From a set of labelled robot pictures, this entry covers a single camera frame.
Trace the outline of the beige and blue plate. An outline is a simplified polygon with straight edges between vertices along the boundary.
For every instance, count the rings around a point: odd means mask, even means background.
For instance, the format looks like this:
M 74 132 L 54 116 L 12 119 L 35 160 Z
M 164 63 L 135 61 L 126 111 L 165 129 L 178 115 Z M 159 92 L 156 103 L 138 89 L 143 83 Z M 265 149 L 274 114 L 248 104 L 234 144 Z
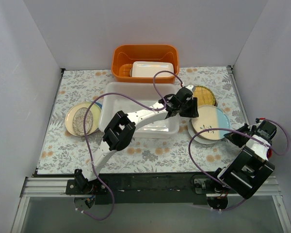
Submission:
M 201 105 L 198 106 L 197 111 L 199 116 L 191 119 L 194 131 L 197 133 L 205 129 L 211 129 L 201 133 L 199 137 L 211 141 L 223 139 L 227 131 L 213 130 L 213 128 L 231 128 L 230 121 L 223 110 L 213 105 Z

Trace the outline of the white ribbed bowl plate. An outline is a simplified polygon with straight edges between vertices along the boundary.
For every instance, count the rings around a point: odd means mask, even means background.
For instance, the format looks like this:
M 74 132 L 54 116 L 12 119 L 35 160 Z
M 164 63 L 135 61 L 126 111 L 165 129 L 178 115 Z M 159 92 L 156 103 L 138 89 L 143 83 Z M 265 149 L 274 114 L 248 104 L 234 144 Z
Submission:
M 189 121 L 188 123 L 188 132 L 190 134 L 191 137 L 195 136 L 196 132 L 194 131 L 194 128 L 192 126 L 191 121 Z M 199 136 L 196 136 L 194 138 L 194 141 L 200 143 L 200 144 L 204 144 L 204 145 L 212 145 L 218 142 L 218 140 L 207 140 L 207 139 L 203 139 Z

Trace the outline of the speckled oval plate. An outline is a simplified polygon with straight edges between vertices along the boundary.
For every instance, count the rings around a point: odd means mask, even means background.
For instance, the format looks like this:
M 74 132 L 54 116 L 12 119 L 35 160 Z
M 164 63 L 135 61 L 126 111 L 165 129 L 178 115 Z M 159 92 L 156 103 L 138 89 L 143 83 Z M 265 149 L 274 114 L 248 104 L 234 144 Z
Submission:
M 86 131 L 86 133 L 89 133 L 93 127 L 94 118 L 91 111 L 89 111 L 85 119 L 85 130 L 84 130 L 83 124 L 84 124 L 84 117 L 85 117 L 86 112 L 87 112 L 87 108 L 82 107 L 78 109 L 73 116 L 72 127 L 75 134 L 78 136 L 84 136 L 84 131 Z

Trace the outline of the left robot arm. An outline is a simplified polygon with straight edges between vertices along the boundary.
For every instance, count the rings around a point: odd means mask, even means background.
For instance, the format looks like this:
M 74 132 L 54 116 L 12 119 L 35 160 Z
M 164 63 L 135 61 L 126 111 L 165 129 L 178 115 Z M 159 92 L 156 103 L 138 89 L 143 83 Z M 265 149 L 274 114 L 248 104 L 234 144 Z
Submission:
M 143 110 L 130 113 L 118 111 L 115 113 L 104 129 L 102 141 L 94 153 L 92 153 L 88 137 L 85 135 L 90 163 L 84 169 L 75 170 L 74 178 L 77 189 L 83 194 L 89 194 L 94 190 L 95 186 L 92 180 L 99 178 L 101 169 L 116 152 L 128 147 L 135 131 L 139 128 L 176 115 L 189 118 L 198 117 L 197 98 L 193 96 L 194 91 L 194 85 L 184 86 L 176 94 L 162 96 L 159 101 L 151 106 L 145 106 L 124 94 L 115 93 L 142 106 Z

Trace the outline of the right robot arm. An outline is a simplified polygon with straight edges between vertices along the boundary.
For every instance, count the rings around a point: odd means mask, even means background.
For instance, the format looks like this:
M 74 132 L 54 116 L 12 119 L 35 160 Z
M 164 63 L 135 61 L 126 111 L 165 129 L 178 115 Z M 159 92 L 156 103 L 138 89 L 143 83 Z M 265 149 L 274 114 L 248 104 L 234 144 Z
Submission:
M 228 187 L 244 199 L 249 199 L 273 173 L 275 166 L 269 162 L 270 146 L 277 127 L 257 119 L 255 125 L 244 124 L 238 134 L 229 132 L 224 137 L 241 150 L 236 158 L 224 168 L 218 168 L 210 188 L 215 193 Z

